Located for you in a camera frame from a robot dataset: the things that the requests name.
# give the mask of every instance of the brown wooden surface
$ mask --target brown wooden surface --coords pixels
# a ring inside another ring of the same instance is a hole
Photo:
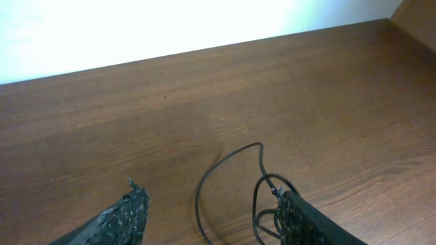
[[[267,171],[365,242],[434,244],[435,68],[378,20],[0,86],[1,243],[58,238],[128,192],[129,176],[151,196],[145,243],[203,244],[196,184],[261,141]],[[255,242],[257,157],[206,183],[214,238]],[[261,192],[259,209],[275,206]]]
[[[404,0],[392,15],[392,20],[436,51],[435,0]]]

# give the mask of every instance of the white wall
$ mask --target white wall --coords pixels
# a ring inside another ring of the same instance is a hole
[[[390,17],[402,0],[0,0],[0,84]]]

